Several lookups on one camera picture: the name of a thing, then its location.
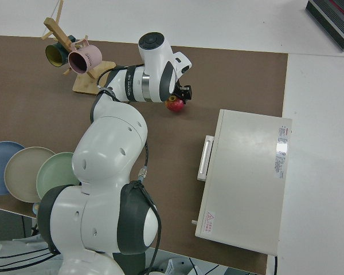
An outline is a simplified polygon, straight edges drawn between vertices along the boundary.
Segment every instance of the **dark green mug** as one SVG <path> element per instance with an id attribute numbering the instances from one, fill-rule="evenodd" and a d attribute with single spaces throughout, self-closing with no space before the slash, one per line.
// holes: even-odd
<path id="1" fill-rule="evenodd" d="M 71 42 L 75 42 L 74 36 L 68 36 Z M 48 45 L 45 50 L 48 61 L 55 67 L 61 67 L 68 63 L 68 51 L 58 42 Z"/>

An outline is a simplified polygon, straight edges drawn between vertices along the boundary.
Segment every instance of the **white table surface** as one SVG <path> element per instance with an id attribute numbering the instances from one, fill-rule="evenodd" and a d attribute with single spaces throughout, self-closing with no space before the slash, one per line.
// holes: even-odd
<path id="1" fill-rule="evenodd" d="M 65 0 L 60 26 L 90 40 L 136 43 L 157 31 L 172 45 L 289 53 L 283 117 L 294 130 L 278 274 L 344 274 L 344 52 L 306 3 Z M 0 35 L 42 36 L 56 4 L 0 0 Z M 269 257 L 267 274 L 272 266 Z"/>

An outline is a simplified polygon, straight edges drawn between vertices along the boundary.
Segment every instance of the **light green plate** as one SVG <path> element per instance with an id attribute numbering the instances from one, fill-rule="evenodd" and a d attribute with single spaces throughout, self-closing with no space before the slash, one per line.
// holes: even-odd
<path id="1" fill-rule="evenodd" d="M 42 199 L 51 188 L 61 185 L 79 185 L 73 173 L 71 158 L 73 153 L 63 152 L 53 155 L 40 168 L 37 175 L 37 192 Z"/>

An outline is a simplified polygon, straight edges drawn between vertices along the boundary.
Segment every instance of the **pink mug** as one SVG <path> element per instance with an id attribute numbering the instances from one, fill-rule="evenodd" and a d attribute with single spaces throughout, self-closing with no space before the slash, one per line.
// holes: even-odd
<path id="1" fill-rule="evenodd" d="M 88 40 L 82 39 L 71 43 L 71 52 L 69 53 L 68 61 L 70 67 L 76 73 L 86 73 L 102 62 L 102 53 L 94 45 L 90 45 Z"/>

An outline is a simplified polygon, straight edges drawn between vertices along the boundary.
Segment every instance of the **mug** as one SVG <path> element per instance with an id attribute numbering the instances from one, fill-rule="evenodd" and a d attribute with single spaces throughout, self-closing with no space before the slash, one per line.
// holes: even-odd
<path id="1" fill-rule="evenodd" d="M 71 42 L 75 42 L 74 36 L 68 36 Z M 68 51 L 58 42 L 48 45 L 45 50 L 48 61 L 55 67 L 61 67 L 68 63 Z"/>
<path id="2" fill-rule="evenodd" d="M 90 45 L 88 40 L 82 39 L 71 43 L 72 52 L 69 53 L 69 65 L 76 73 L 85 73 L 102 62 L 102 53 L 94 45 Z"/>

